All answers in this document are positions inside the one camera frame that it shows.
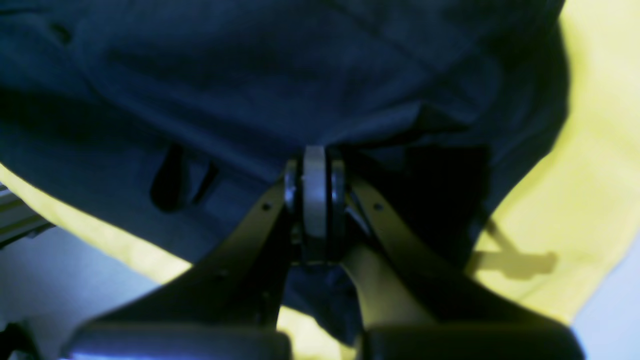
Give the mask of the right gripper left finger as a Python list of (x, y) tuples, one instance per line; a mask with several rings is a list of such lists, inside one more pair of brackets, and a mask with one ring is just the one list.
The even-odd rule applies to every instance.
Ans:
[(293, 265), (322, 261), (327, 157), (307, 146), (215, 250), (155, 291), (80, 326), (69, 360), (291, 360), (276, 328)]

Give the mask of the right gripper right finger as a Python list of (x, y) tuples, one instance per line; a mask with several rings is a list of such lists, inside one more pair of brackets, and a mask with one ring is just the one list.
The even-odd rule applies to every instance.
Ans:
[(436, 255), (370, 183), (327, 166), (334, 240), (363, 321), (358, 360), (583, 360), (574, 333)]

